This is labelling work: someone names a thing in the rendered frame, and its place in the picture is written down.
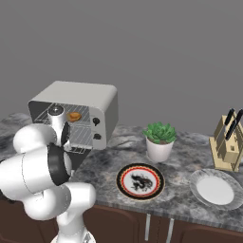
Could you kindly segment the dark toaster oven door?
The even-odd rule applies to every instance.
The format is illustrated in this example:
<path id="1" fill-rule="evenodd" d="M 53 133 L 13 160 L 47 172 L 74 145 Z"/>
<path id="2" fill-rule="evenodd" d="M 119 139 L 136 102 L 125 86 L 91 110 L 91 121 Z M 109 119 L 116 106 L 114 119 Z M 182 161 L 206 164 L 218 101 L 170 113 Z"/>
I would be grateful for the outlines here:
<path id="1" fill-rule="evenodd" d="M 89 153 L 90 149 L 83 148 L 72 148 L 70 151 L 67 151 L 67 154 L 72 162 L 73 171 L 76 171 L 80 167 Z"/>

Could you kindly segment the black red dragon plate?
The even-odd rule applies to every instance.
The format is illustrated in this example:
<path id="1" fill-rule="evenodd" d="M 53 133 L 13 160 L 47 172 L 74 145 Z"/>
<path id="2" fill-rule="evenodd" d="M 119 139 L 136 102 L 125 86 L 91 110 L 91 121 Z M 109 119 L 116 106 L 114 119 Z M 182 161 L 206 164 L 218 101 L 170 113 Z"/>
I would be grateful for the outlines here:
<path id="1" fill-rule="evenodd" d="M 165 179 L 156 167 L 145 163 L 131 163 L 117 173 L 117 187 L 122 194 L 135 200 L 150 200 L 159 196 Z"/>

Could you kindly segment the grey white plate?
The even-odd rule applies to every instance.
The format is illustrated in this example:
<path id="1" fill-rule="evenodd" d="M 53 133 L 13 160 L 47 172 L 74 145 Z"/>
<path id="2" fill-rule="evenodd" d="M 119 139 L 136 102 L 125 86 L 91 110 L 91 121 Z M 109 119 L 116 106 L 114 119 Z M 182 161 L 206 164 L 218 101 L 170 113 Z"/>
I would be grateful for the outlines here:
<path id="1" fill-rule="evenodd" d="M 201 169 L 190 176 L 190 189 L 203 204 L 223 211 L 243 206 L 243 187 L 230 175 L 215 169 Z"/>

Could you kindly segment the green succulent in white pot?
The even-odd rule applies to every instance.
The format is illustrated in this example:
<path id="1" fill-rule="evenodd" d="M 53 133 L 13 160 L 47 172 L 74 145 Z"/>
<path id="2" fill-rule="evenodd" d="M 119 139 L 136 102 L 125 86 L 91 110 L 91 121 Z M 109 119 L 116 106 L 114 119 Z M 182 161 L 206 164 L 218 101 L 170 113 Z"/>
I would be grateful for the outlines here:
<path id="1" fill-rule="evenodd" d="M 176 129 L 170 123 L 162 124 L 158 121 L 149 123 L 142 134 L 146 137 L 149 159 L 154 162 L 166 161 L 177 139 Z"/>

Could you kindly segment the black handled knife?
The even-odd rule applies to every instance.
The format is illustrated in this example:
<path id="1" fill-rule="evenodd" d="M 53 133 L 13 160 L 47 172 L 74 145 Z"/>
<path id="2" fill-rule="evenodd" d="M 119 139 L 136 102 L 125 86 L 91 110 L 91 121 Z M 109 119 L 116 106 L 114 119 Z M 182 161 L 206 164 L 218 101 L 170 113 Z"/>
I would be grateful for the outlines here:
<path id="1" fill-rule="evenodd" d="M 243 109 L 240 109 L 238 111 L 238 113 L 237 113 L 236 118 L 233 120 L 233 122 L 232 122 L 232 124 L 231 124 L 231 126 L 230 126 L 230 128 L 229 128 L 229 130 L 228 130 L 228 132 L 226 134 L 225 140 L 229 140 L 230 139 L 233 131 L 235 130 L 235 128 L 238 125 L 238 123 L 240 122 L 242 116 L 243 116 Z"/>
<path id="2" fill-rule="evenodd" d="M 234 113 L 234 109 L 231 108 L 231 109 L 229 110 L 228 115 L 227 115 L 227 117 L 226 117 L 226 120 L 225 120 L 225 122 L 224 122 L 224 125 L 225 125 L 225 126 L 227 126 L 227 125 L 229 124 L 229 122 L 230 122 L 230 120 L 231 120 L 231 118 L 232 118 L 233 113 Z"/>

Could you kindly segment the silver toaster oven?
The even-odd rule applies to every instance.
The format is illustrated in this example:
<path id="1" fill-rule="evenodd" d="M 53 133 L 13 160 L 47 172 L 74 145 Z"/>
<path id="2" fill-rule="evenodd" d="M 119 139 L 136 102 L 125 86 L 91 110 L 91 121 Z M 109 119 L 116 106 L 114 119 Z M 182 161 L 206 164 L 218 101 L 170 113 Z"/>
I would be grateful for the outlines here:
<path id="1" fill-rule="evenodd" d="M 31 119 L 32 114 L 39 110 L 40 103 L 56 103 L 55 107 L 49 108 L 47 115 L 50 121 L 48 125 L 55 129 L 58 142 L 61 142 L 65 123 L 69 125 L 69 136 L 71 125 L 89 126 L 93 142 L 90 150 L 103 150 L 106 147 L 119 120 L 118 90 L 111 84 L 55 81 L 28 102 Z M 89 108 L 89 123 L 68 123 L 61 103 L 87 106 Z M 100 123 L 95 126 L 93 118 L 100 119 Z M 93 139 L 96 133 L 102 136 L 100 140 Z"/>

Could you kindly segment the brown cupboard door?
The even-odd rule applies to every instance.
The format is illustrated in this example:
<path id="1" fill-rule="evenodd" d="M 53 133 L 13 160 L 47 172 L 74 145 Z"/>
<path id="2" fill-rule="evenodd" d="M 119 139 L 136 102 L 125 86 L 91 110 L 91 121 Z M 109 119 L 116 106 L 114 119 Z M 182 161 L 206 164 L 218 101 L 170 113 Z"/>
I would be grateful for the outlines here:
<path id="1" fill-rule="evenodd" d="M 84 213 L 84 224 L 96 243 L 157 243 L 158 221 L 147 214 L 95 205 Z"/>
<path id="2" fill-rule="evenodd" d="M 0 199 L 0 243 L 50 243 L 57 233 L 54 219 L 33 220 L 21 202 Z"/>
<path id="3" fill-rule="evenodd" d="M 166 243 L 169 222 L 159 220 L 157 243 Z M 243 233 L 175 220 L 170 243 L 243 243 Z"/>

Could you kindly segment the wooden knife block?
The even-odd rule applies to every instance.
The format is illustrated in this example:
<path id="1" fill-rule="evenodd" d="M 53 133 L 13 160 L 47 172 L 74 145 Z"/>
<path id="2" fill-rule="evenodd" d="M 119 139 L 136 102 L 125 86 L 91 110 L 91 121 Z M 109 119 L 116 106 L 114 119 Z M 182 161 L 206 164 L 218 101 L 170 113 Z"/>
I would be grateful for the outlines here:
<path id="1" fill-rule="evenodd" d="M 226 115 L 221 116 L 214 135 L 209 137 L 209 143 L 215 169 L 238 172 L 240 163 L 243 163 L 243 126 L 239 123 L 231 137 L 225 140 L 236 113 L 233 113 L 228 125 L 224 124 L 226 118 Z"/>

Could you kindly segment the orange-brown bread piece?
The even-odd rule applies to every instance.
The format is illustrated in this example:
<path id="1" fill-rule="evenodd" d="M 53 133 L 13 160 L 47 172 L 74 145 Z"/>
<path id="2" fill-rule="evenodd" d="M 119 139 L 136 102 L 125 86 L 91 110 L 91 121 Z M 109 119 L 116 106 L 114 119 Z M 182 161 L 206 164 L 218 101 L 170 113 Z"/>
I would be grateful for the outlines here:
<path id="1" fill-rule="evenodd" d="M 70 112 L 67 114 L 67 118 L 70 122 L 77 122 L 82 118 L 82 114 L 79 112 Z"/>

